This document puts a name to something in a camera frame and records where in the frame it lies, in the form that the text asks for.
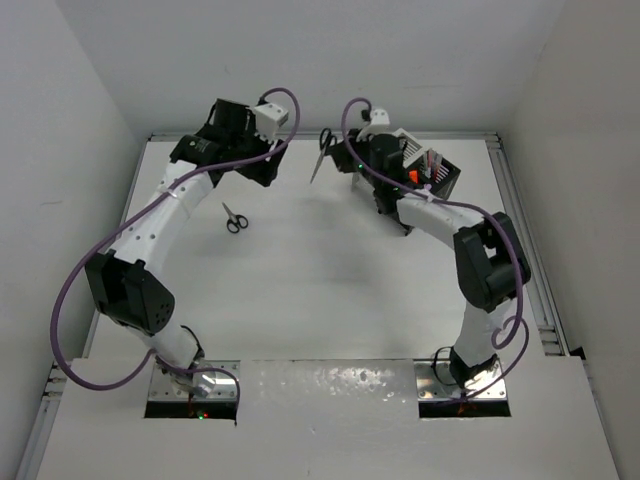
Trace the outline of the blue gel pen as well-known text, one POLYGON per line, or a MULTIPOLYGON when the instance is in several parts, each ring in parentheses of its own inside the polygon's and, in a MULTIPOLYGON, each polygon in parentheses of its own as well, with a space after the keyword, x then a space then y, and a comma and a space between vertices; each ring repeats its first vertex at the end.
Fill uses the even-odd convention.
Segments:
POLYGON ((438 176, 438 172, 440 170, 442 156, 433 149, 430 149, 428 154, 429 154, 428 163, 429 163, 431 178, 433 180, 436 180, 438 176))

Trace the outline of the black handled scissors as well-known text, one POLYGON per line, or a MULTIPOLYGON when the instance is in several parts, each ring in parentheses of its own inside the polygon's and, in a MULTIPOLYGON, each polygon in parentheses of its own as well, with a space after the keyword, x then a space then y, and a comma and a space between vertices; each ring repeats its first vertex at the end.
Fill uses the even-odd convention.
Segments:
POLYGON ((226 228, 230 233, 237 234, 249 226, 249 220, 244 215, 234 213, 225 202, 222 206, 228 216, 226 228))
POLYGON ((319 169, 321 167, 321 164, 324 158, 327 156, 328 150, 336 143, 337 143, 337 138, 333 134, 332 130, 330 128, 323 128, 319 136, 319 155, 316 160, 316 163, 310 178, 310 183, 314 182, 319 172, 319 169))

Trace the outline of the orange gel pen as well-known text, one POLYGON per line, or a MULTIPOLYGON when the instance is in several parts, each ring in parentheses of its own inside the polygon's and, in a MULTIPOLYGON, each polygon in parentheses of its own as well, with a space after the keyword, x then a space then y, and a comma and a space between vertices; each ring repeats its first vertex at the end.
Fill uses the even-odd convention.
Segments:
POLYGON ((443 157, 441 155, 437 155, 434 158, 433 165, 433 178, 435 182, 441 182, 447 175, 447 169, 443 165, 443 157))

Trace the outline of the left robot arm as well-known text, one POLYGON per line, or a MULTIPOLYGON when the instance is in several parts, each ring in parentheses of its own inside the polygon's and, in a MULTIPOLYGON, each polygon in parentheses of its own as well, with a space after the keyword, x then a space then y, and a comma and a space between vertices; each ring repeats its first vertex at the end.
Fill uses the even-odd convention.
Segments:
POLYGON ((179 369, 191 368, 201 349, 173 319, 175 297, 160 280, 169 250, 225 173, 263 187, 274 181, 286 151, 276 134, 288 116, 285 107, 266 100, 255 106, 217 100, 203 127, 171 151, 153 195, 158 206, 85 266, 98 311, 179 369))

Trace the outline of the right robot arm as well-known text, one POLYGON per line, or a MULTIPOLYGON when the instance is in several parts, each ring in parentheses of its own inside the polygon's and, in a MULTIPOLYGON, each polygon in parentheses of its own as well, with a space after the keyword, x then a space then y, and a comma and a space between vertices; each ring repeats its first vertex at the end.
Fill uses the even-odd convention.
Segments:
POLYGON ((466 307, 449 371, 454 385, 466 388, 495 364, 496 330, 531 277, 510 217, 450 201, 459 168, 402 129, 366 139, 351 129, 343 140, 325 130, 320 143, 339 172, 368 184, 378 214, 405 233, 419 229, 453 250, 466 307))

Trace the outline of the white slotted container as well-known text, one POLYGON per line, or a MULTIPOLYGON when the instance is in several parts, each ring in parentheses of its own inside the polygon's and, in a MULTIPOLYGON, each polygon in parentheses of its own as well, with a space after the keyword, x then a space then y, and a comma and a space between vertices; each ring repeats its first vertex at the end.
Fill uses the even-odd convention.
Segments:
POLYGON ((403 172, 406 160, 425 152, 418 141, 407 133, 370 135, 363 140, 352 139, 351 145, 365 165, 394 182, 397 175, 403 172))

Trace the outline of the black slotted container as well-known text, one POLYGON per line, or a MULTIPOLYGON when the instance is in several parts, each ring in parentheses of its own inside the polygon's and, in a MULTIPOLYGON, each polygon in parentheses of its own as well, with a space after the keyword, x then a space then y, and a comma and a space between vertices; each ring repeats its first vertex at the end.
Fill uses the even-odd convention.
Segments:
POLYGON ((428 189, 438 198, 447 200, 461 170, 433 149, 413 155, 405 161, 403 172, 395 181, 412 190, 428 189))

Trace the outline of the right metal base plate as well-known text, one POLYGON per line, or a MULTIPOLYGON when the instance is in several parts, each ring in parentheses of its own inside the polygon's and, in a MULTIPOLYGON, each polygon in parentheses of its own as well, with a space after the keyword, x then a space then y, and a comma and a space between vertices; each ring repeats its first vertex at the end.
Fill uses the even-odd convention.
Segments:
POLYGON ((448 359, 415 360, 413 362, 418 400, 434 403, 458 399, 462 396, 472 401, 506 401, 508 399, 505 380, 501 377, 502 365, 496 360, 488 369, 481 371, 460 388, 449 370, 448 359))

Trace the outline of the metal base plate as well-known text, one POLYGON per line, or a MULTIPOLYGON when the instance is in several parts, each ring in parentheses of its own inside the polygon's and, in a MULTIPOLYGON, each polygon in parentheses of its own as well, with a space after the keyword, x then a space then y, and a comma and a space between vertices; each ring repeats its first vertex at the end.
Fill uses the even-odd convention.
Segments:
POLYGON ((472 401, 506 401, 508 399, 505 380, 501 377, 502 365, 496 360, 488 369, 481 371, 460 388, 449 370, 448 359, 415 360, 413 362, 418 400, 434 403, 458 399, 462 396, 472 401))
POLYGON ((161 365, 154 367, 151 375, 148 400, 155 402, 186 401, 190 394, 194 400, 222 402, 237 399, 237 387, 232 379, 240 379, 239 361, 202 360, 191 378, 178 378, 161 365))

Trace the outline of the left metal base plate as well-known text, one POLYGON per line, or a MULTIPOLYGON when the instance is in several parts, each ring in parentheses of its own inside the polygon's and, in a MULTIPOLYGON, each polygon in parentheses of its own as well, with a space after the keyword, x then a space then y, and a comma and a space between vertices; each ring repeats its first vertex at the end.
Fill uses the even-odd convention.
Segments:
POLYGON ((161 365, 154 367, 151 375, 148 400, 155 402, 186 401, 190 394, 194 400, 222 402, 237 399, 237 387, 232 379, 240 379, 239 361, 202 360, 191 378, 178 378, 161 365))

